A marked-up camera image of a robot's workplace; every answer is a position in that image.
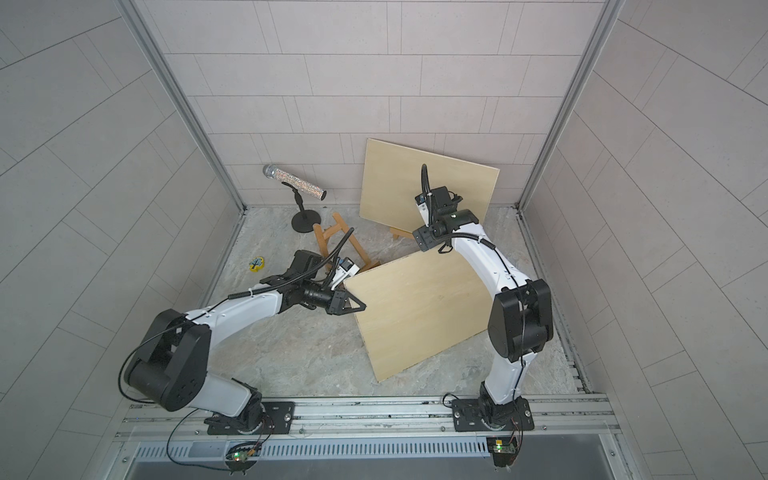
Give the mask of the plywood board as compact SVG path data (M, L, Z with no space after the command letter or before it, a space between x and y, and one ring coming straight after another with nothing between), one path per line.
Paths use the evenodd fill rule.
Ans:
M415 201L422 193L423 165L432 188L447 187L462 197L459 209L485 219L499 176L497 168L375 139L366 143L360 216L408 232L423 226Z
M492 295L457 252L416 252L344 282L366 304L355 314L382 382L487 328Z

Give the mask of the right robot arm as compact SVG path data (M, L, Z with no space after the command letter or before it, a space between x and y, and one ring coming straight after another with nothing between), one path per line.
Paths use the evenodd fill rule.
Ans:
M468 414L488 430L534 428L521 387L528 368L554 336L551 290L532 280L506 259L479 219L458 208L462 197L447 187L431 187L426 176L415 202L425 225L413 232L423 251L459 253L489 291L492 300L487 333L496 352L479 397L454 401L456 414Z

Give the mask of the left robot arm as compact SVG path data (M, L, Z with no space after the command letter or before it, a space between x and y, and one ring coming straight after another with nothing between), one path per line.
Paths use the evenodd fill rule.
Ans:
M363 311L365 304L342 287L358 270L350 258L298 250L284 273L265 277L214 306L185 313L165 310L127 357L118 383L169 412L184 407L211 412L205 422L212 435L263 431L270 415L261 393L210 372L212 348L296 305L335 316Z

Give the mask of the glitter microphone on stand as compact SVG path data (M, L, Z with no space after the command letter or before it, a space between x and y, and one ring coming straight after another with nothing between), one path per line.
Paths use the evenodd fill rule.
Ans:
M291 219L291 226L298 233L310 233L314 226L321 222L321 216L317 211L307 210L304 206L304 195L323 201L327 196L327 191L315 184L303 180L285 170L280 169L274 164L268 164L263 167L263 174L266 178L278 181L288 187L294 195L294 201L299 208Z

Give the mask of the yellow blue small toy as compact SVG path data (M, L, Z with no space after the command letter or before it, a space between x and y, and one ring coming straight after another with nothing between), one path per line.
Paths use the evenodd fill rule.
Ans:
M259 272L265 267L265 258L257 256L249 262L249 270L251 272Z

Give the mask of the left circuit board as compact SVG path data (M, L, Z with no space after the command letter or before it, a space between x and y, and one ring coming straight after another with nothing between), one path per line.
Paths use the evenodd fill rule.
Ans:
M246 472L256 464L258 455L261 451L261 444L258 442L246 442L234 445L225 454L224 461L230 474Z

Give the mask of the circuit board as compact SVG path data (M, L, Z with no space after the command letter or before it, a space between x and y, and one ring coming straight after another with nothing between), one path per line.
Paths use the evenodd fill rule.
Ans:
M486 444L496 468L511 467L515 463L520 445L514 436L487 437Z
M261 444L258 442L246 442L234 445L225 454L224 461L230 474L246 472L256 464L258 455L261 451Z

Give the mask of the right circuit board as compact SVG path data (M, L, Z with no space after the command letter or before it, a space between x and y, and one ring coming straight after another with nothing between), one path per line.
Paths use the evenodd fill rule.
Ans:
M511 467L515 463L520 445L514 436L487 437L486 444L496 468Z

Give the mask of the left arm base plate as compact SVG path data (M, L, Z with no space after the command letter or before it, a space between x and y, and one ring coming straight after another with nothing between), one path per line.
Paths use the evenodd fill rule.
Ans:
M214 413L204 423L208 435L288 434L295 407L290 401L260 401L247 405L237 417Z

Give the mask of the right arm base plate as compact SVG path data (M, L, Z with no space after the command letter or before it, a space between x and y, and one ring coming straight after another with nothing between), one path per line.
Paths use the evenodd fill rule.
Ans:
M529 402L524 397L505 405L480 398L454 399L450 406L457 432L527 432L535 429Z

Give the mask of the aluminium mounting rail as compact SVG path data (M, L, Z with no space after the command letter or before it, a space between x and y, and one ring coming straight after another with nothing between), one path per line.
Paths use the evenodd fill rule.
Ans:
M604 394L529 395L528 410L511 427L482 431L478 420L467 420L447 406L450 397L324 397L292 398L291 413L272 414L276 440L325 438L387 438L487 436L516 434L527 421L533 435L617 434L621 431L614 410ZM209 435L204 419L211 414L185 408L169 413L157 406L130 406L105 433L106 440L233 440L264 439L253 435Z

